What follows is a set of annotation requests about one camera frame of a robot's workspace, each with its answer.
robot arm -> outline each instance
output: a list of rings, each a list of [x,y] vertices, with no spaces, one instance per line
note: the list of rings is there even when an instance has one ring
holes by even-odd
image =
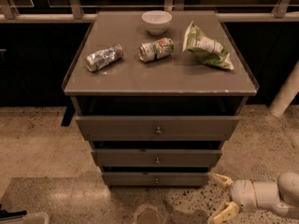
[[[209,219],[210,224],[220,224],[236,217],[239,211],[253,213],[258,209],[271,211],[279,217],[299,219],[299,172],[282,174],[277,183],[234,182],[227,176],[217,174],[209,174],[209,177],[220,188],[228,190],[230,196],[230,203],[222,203]]]

floor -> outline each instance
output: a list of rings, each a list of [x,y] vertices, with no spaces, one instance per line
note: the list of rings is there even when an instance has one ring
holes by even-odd
[[[109,189],[74,121],[61,127],[63,107],[0,108],[0,203],[8,212],[45,212],[50,224],[204,224],[226,197],[208,182],[200,189]],[[299,167],[299,105],[273,117],[245,105],[212,170],[232,179],[275,181]],[[267,211],[228,223],[299,223]]]

white bowl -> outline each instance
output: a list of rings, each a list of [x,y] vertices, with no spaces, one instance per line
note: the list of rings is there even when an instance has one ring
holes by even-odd
[[[148,11],[142,15],[147,30],[152,35],[162,35],[170,26],[172,16],[165,11]]]

black wall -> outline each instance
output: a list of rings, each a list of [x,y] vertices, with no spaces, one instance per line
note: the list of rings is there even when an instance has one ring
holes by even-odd
[[[64,76],[89,26],[0,24],[0,105],[66,105]]]
[[[248,104],[270,105],[299,60],[299,22],[226,23],[260,89]],[[293,104],[299,104],[298,95]]]

drawer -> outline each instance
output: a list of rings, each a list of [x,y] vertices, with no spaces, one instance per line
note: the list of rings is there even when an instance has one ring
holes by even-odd
[[[101,149],[93,153],[98,166],[213,167],[220,150]]]
[[[207,173],[103,173],[108,186],[193,186],[207,184]]]
[[[85,140],[228,140],[239,116],[77,116]]]

